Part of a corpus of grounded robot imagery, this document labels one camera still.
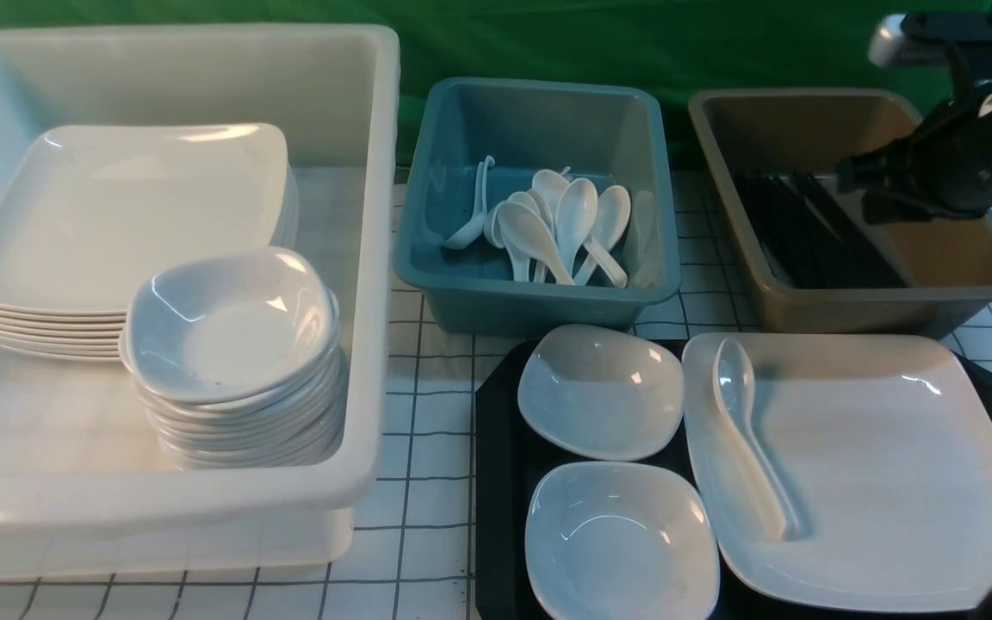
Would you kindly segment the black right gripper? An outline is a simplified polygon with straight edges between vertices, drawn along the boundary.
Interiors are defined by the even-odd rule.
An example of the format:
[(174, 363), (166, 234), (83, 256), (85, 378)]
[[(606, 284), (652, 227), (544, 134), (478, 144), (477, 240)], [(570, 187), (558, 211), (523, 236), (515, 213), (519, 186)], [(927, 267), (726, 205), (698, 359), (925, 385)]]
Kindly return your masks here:
[(840, 194), (861, 192), (871, 225), (979, 220), (992, 208), (992, 87), (938, 106), (908, 136), (835, 166)]

